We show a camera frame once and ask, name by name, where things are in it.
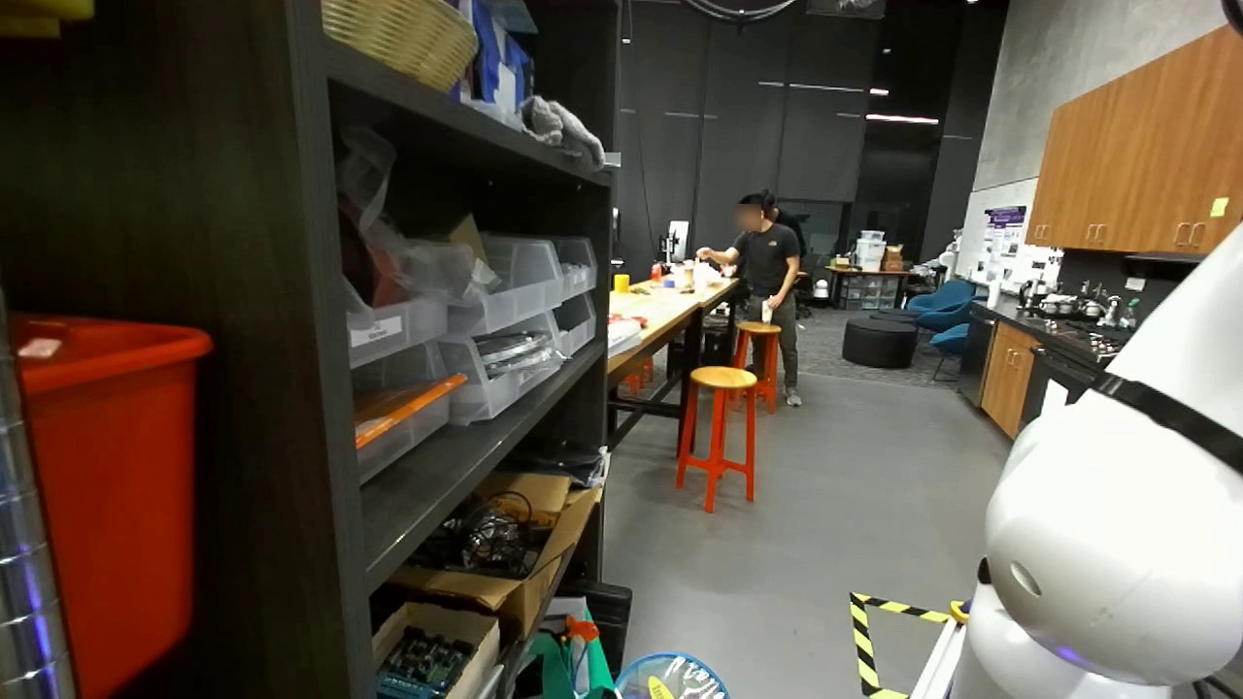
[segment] red bin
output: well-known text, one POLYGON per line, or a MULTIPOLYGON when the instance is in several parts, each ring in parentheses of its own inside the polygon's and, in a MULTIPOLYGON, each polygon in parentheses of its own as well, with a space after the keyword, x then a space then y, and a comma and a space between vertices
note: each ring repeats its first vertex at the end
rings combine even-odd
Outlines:
POLYGON ((111 694, 190 629, 193 363, 208 339, 15 313, 10 347, 77 690, 111 694))

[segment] black shelf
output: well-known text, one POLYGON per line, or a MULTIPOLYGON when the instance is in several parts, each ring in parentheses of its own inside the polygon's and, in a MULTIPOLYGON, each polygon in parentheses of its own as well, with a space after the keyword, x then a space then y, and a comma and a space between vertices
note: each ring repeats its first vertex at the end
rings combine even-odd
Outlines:
POLYGON ((498 461, 603 363, 603 343, 551 379, 477 426, 445 426, 360 488, 364 590, 392 571, 471 496, 498 461))
POLYGON ((450 102, 445 95, 435 95, 414 76, 402 76, 384 61, 373 61, 369 54, 357 54, 353 48, 343 48, 334 39, 326 39, 326 73, 334 86, 347 86, 348 95, 364 96, 348 102, 334 95, 336 113, 348 113, 353 120, 414 120, 414 128, 395 128, 387 136, 395 136, 402 152, 420 152, 420 158, 523 177, 543 171, 551 177, 610 188, 610 171, 590 171, 588 162, 551 152, 531 136, 511 132, 489 120, 487 113, 475 113, 450 102))

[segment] wooden stool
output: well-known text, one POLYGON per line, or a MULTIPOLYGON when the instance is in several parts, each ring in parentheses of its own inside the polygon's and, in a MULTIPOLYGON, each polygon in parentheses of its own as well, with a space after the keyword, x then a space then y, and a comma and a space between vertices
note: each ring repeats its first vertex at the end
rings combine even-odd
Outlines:
POLYGON ((683 410, 683 438, 676 445, 676 484, 683 484, 689 465, 707 469, 704 484, 704 509, 714 514, 714 484, 726 478, 726 469, 744 478, 744 502, 755 502, 755 374, 739 365, 700 365, 689 383, 689 410, 683 410), (695 425, 700 425, 700 383, 712 387, 712 445, 707 453, 690 453, 695 445, 695 425), (744 453, 742 461, 726 460, 726 421, 729 401, 742 395, 744 405, 744 453))
POLYGON ((774 324, 739 324, 739 339, 733 339, 733 365, 744 368, 744 347, 755 347, 755 365, 757 365, 757 395, 775 410, 775 347, 782 343, 782 326, 774 324))

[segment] yellow and black tape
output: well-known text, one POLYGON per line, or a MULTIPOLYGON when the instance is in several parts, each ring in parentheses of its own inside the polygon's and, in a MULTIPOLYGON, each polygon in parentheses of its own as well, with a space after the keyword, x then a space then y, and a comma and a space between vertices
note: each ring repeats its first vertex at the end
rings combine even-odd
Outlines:
POLYGON ((903 699, 903 690, 894 690, 881 684, 876 671, 876 652, 870 640, 870 621, 865 611, 881 611, 881 612, 896 612, 896 619, 916 619, 928 625, 964 625, 967 621, 967 605, 950 601, 950 611, 923 611, 923 605, 909 605, 909 601, 894 601, 894 597, 872 597, 872 596, 852 596, 852 625, 854 625, 854 664, 858 664, 858 686, 865 699, 903 699))

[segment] man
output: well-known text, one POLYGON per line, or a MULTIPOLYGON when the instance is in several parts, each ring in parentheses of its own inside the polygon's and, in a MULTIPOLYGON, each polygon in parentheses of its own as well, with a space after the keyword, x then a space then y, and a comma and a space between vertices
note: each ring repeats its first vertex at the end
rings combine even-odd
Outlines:
POLYGON ((782 326, 783 405, 801 408, 801 326, 792 287, 801 278, 801 238, 775 220, 770 190, 739 199, 742 238, 733 249, 700 249, 700 259, 739 264, 744 287, 742 317, 760 324, 764 307, 782 326))

